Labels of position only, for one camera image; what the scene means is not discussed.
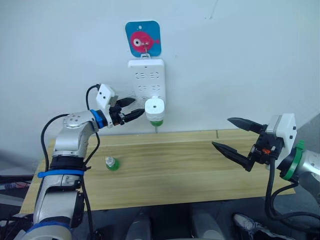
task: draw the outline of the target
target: blue ring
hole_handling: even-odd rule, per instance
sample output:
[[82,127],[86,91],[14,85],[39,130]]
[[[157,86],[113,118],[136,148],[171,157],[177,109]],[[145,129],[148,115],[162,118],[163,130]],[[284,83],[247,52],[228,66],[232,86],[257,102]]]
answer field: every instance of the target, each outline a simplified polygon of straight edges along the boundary
[[30,233],[32,230],[35,230],[35,229],[38,229],[41,227],[45,227],[45,226],[61,226],[61,227],[65,227],[66,229],[71,231],[70,226],[65,223],[62,223],[59,221],[45,221],[45,222],[40,222],[40,223],[33,225],[28,231],[25,232],[25,234]]
[[90,112],[93,114],[96,123],[98,124],[99,129],[102,129],[104,127],[104,121],[102,117],[99,116],[99,114],[95,110],[90,110]]
[[45,172],[41,171],[41,172],[38,172],[37,177],[41,179],[49,175],[64,175],[64,174],[83,176],[85,175],[85,172],[81,170],[68,170],[68,169],[52,170],[52,171],[45,171]]

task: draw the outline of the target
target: green ring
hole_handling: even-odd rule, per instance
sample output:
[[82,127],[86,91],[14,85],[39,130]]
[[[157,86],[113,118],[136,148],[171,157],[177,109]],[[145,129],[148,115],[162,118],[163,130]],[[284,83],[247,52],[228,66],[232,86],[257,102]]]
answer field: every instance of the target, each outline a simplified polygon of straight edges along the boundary
[[152,126],[155,126],[155,127],[160,127],[164,121],[161,120],[161,121],[150,121],[150,123],[152,124]]
[[116,170],[118,170],[119,169],[119,167],[120,167],[120,162],[115,158],[114,159],[114,165],[113,166],[108,166],[108,164],[105,164],[106,165],[106,167],[110,170],[110,171],[116,171]]
[[299,143],[295,146],[295,149],[296,149],[296,152],[295,152],[293,161],[288,171],[283,177],[284,180],[289,180],[293,176],[298,164],[300,163],[302,152],[305,149],[305,141],[300,140]]

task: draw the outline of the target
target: shoe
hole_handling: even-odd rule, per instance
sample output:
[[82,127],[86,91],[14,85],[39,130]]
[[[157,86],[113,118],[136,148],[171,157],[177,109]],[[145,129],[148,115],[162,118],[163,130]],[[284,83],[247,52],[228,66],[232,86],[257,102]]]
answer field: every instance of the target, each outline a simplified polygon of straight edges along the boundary
[[254,239],[255,233],[259,231],[257,235],[260,236],[269,236],[269,238],[277,238],[283,240],[294,240],[291,237],[271,232],[268,228],[262,226],[260,223],[254,221],[244,214],[234,213],[232,215],[232,219],[234,224],[240,229],[240,239],[248,239],[248,237],[250,239]]
[[260,223],[254,221],[250,217],[248,217],[246,215],[243,215],[241,213],[234,213],[232,215],[232,220],[233,220],[234,224],[242,232],[241,239],[247,239],[248,235],[249,235],[249,237],[251,239],[253,239],[254,234],[256,233],[256,231],[258,231],[259,229],[263,228],[263,226]]

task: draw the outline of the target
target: power strip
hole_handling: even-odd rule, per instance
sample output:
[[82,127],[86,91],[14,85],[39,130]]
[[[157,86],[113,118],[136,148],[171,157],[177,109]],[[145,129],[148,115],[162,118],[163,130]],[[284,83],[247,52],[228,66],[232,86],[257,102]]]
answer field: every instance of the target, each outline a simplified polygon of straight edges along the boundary
[[157,96],[166,102],[165,63],[162,59],[137,59],[128,62],[135,95],[145,102]]

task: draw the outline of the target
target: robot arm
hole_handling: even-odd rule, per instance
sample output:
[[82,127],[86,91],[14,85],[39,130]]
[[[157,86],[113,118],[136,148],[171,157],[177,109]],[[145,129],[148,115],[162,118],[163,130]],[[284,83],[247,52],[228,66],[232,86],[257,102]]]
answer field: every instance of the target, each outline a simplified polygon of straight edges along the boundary
[[[320,220],[320,216],[310,212],[292,212],[279,214],[273,206],[276,195],[284,190],[301,184],[320,205],[320,154],[305,150],[304,142],[300,141],[293,147],[297,135],[294,114],[285,113],[274,116],[270,124],[261,125],[243,118],[229,118],[231,123],[246,131],[259,134],[247,157],[239,154],[236,149],[227,145],[212,142],[214,147],[228,159],[251,171],[255,162],[266,164],[270,170],[269,181],[265,195],[265,212],[272,220],[279,220],[289,227],[309,233],[319,233],[315,228],[303,228],[285,221],[294,216],[310,216]],[[280,177],[293,184],[281,188],[272,194],[275,168],[280,170]]]
[[297,127],[293,113],[273,116],[268,125],[261,125],[251,120],[232,117],[228,121],[246,131],[259,134],[248,157],[245,157],[227,145],[212,142],[214,147],[228,159],[251,171],[255,162],[266,164],[275,159],[275,167],[280,177],[288,181],[298,181],[304,173],[312,173],[320,182],[320,154],[305,150],[304,142],[293,147]]
[[130,122],[144,113],[137,109],[125,115],[123,107],[135,101],[118,96],[107,85],[101,84],[96,101],[99,110],[87,110],[67,115],[53,148],[49,171],[40,172],[42,182],[33,213],[34,226],[24,240],[72,239],[71,228],[76,228],[84,214],[84,195],[79,192],[86,166],[89,137],[99,129],[112,128]]

